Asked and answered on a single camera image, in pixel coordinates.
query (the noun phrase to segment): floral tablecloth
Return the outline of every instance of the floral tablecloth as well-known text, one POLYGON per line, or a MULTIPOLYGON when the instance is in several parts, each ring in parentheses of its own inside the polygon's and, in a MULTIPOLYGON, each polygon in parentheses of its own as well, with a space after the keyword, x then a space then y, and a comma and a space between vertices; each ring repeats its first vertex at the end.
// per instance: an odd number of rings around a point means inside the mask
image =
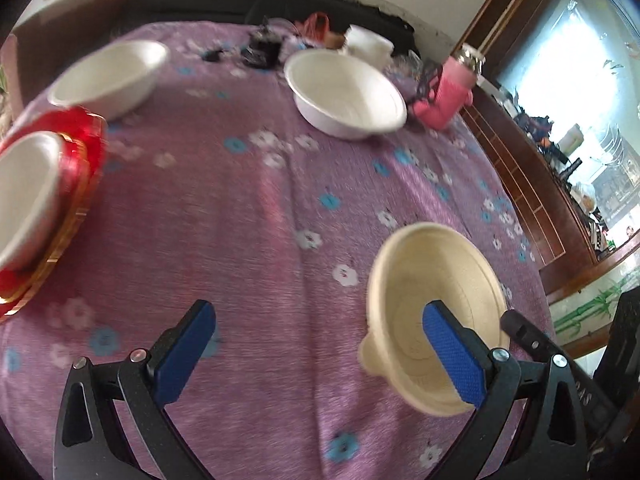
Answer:
MULTIPOLYGON (((404 224, 467 236, 510 308, 550 329, 529 241, 460 117, 442 132, 410 123, 364 142, 327 137, 299 115, 281 72, 200 60, 247 31, 158 23, 126 36, 162 41, 171 61, 151 98, 110 124, 86 222, 0 325, 0 415, 46 479, 73 357, 148 347, 197 298, 215 305, 218 329, 167 411, 215 478, 424 478, 468 415, 416 412, 356 358, 370 266, 404 224)), ((47 106, 39 97, 21 121, 47 106)))

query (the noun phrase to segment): lid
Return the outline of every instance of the lid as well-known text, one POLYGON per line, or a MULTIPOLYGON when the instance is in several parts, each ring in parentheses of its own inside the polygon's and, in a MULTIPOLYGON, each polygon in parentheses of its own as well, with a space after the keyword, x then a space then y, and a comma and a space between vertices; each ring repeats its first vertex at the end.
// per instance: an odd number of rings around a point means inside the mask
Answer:
POLYGON ((469 44, 463 43, 462 46, 455 52, 453 58, 463 64, 468 69, 472 70, 476 75, 480 75, 482 72, 482 65, 484 65, 484 54, 479 50, 476 50, 469 44))

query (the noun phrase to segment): pink bottle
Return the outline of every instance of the pink bottle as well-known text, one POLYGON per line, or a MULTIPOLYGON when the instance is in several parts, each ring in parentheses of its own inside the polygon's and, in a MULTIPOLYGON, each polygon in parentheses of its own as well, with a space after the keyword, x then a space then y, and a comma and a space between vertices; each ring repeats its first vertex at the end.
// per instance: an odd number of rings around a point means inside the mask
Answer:
POLYGON ((412 107, 414 115, 434 130, 442 130, 449 124, 463 105, 473 102, 472 88, 478 81, 484 56, 476 49, 463 44, 442 66, 442 74, 429 81, 426 94, 420 96, 412 107))

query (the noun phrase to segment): white container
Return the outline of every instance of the white container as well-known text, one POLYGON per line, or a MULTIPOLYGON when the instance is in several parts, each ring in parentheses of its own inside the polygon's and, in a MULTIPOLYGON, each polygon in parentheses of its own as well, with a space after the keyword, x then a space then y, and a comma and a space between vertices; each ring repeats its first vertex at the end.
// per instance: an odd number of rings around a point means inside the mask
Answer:
POLYGON ((56 106, 81 105, 116 119, 151 94, 168 56, 169 49, 157 41, 113 43, 65 70, 47 97, 56 106))
POLYGON ((59 135, 35 132, 0 156, 0 269, 29 265, 55 227, 62 149, 59 135))
POLYGON ((351 25, 344 34, 344 51, 382 70, 391 61, 394 44, 367 28, 351 25))
POLYGON ((558 150, 566 156, 571 156, 584 142, 584 135, 579 124, 574 124, 558 141, 558 150))
POLYGON ((406 121, 406 105, 378 70, 331 50, 291 56, 284 73, 302 116, 321 132, 346 140, 388 134, 406 121))
POLYGON ((506 303, 488 261, 453 229, 422 222, 399 229, 378 251, 367 287, 369 331, 358 360, 417 410, 457 415, 473 406, 460 399, 424 335, 422 313, 434 300, 443 301, 490 349, 509 348, 500 329, 506 303))

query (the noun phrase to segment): wooden cabinet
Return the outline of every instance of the wooden cabinet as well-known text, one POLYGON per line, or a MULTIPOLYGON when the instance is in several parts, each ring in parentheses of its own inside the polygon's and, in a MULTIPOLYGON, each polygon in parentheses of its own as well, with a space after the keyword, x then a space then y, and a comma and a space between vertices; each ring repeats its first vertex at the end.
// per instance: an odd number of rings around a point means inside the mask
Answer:
POLYGON ((492 97, 475 88, 474 104, 461 114, 513 202, 545 293, 557 296, 598 262, 572 201, 535 145, 492 97))

